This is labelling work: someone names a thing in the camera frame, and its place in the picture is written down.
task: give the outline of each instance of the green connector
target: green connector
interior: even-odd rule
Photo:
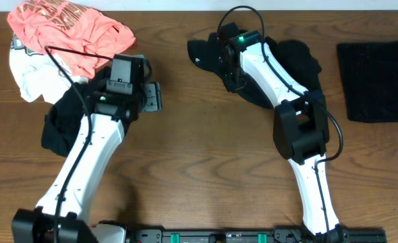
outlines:
[[[266,234],[258,235],[258,243],[266,243]]]
[[[171,243],[179,243],[179,234],[171,234]]]

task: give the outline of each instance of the cloth pile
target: cloth pile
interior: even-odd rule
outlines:
[[[123,24],[101,12],[64,0],[29,0],[9,13],[14,32],[10,68],[21,96],[32,102],[43,96],[55,104],[70,83],[45,53],[45,46],[113,57],[129,48],[136,38]],[[95,69],[108,60],[51,50],[74,82],[88,83]]]

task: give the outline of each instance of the wood grain surface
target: wood grain surface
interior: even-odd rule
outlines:
[[[179,228],[299,225],[295,176],[273,142],[273,111],[229,94],[214,74],[188,58],[186,42],[207,39],[223,12],[107,12],[134,30],[161,83],[163,110],[144,113],[115,151],[92,206],[90,223]],[[398,242],[398,123],[347,120],[336,44],[398,40],[398,11],[262,12],[277,41],[304,41],[321,64],[329,111],[343,130],[342,155],[328,165],[334,210],[347,227],[383,227]],[[64,158],[40,146],[42,100],[20,97],[9,69],[12,31],[0,13],[0,242],[11,242],[17,209],[33,209]],[[251,12],[228,17],[259,28]],[[329,154],[338,140],[331,130]]]

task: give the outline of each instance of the white wall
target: white wall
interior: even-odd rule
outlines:
[[[0,0],[10,11],[23,0]],[[259,10],[396,10],[398,0],[71,0],[105,11],[214,11],[250,5]]]

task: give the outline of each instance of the orange shirt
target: orange shirt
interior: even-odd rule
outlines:
[[[136,40],[123,24],[101,12],[64,0],[29,0],[20,3],[7,17],[11,29],[22,43],[45,54],[51,45],[75,51],[113,57],[130,47]],[[85,57],[73,53],[58,53],[75,76],[93,78],[95,69],[106,59]]]

